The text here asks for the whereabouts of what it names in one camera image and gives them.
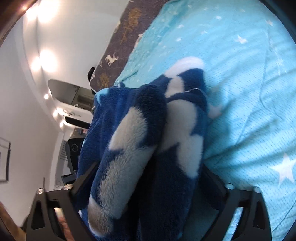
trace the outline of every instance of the metal bolt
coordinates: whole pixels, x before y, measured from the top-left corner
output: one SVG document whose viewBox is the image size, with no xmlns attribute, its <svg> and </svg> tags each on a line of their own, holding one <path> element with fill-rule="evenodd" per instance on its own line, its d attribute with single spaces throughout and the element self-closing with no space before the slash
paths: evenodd
<svg viewBox="0 0 296 241">
<path fill-rule="evenodd" d="M 226 183 L 226 184 L 225 184 L 225 187 L 226 187 L 227 189 L 229 189 L 229 190 L 233 190 L 233 189 L 235 188 L 234 185 L 231 184 L 231 183 Z"/>
<path fill-rule="evenodd" d="M 63 186 L 63 189 L 64 190 L 70 190 L 73 188 L 73 185 L 72 184 L 66 184 L 65 186 Z"/>
<path fill-rule="evenodd" d="M 259 187 L 254 187 L 253 190 L 254 190 L 254 192 L 256 192 L 256 193 L 261 193 L 261 190 L 260 190 Z"/>
<path fill-rule="evenodd" d="M 44 188 L 39 188 L 39 189 L 37 190 L 37 194 L 42 194 L 42 193 L 44 193 Z"/>
</svg>

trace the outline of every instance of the blue fleece blanket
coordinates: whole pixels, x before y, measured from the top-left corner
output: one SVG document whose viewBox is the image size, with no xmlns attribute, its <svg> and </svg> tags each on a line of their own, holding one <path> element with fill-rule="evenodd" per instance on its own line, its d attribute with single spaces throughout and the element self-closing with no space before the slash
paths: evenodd
<svg viewBox="0 0 296 241">
<path fill-rule="evenodd" d="M 203 62 L 179 60 L 152 83 L 96 94 L 78 176 L 94 180 L 78 197 L 97 240 L 178 240 L 199 167 L 207 122 Z"/>
</svg>

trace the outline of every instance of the folded blanket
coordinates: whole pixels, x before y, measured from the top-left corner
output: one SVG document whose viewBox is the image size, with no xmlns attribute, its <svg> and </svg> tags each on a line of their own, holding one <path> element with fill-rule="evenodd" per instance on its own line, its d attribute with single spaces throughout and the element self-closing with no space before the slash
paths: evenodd
<svg viewBox="0 0 296 241">
<path fill-rule="evenodd" d="M 179 60 L 138 89 L 96 94 L 78 176 L 99 161 L 81 216 L 97 240 L 178 240 L 202 159 L 207 101 L 203 62 Z"/>
</svg>

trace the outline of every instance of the bed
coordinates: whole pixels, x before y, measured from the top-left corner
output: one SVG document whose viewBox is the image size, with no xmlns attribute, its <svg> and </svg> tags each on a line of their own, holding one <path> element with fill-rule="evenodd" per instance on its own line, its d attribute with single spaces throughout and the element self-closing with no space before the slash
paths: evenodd
<svg viewBox="0 0 296 241">
<path fill-rule="evenodd" d="M 114 85 L 138 88 L 178 59 L 201 58 L 210 106 L 204 163 L 224 182 L 260 187 L 272 240 L 282 241 L 296 219 L 296 46 L 291 35 L 258 0 L 171 0 L 150 20 Z M 113 70 L 118 60 L 110 65 Z M 100 64 L 93 81 L 102 80 Z M 231 240 L 241 212 L 237 209 L 225 241 Z M 201 240 L 216 215 L 197 187 L 182 240 Z"/>
</svg>

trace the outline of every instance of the light blue bed sheet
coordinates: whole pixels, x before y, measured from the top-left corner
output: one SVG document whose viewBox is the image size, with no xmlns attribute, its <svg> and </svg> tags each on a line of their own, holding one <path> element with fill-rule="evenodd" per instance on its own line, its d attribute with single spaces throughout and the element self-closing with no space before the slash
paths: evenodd
<svg viewBox="0 0 296 241">
<path fill-rule="evenodd" d="M 205 62 L 209 119 L 204 161 L 225 182 L 261 188 L 272 240 L 296 218 L 296 45 L 258 0 L 168 2 L 116 83 L 137 88 L 177 60 Z M 224 240 L 230 240 L 237 212 Z M 183 240 L 200 240 L 216 211 L 197 189 Z"/>
</svg>

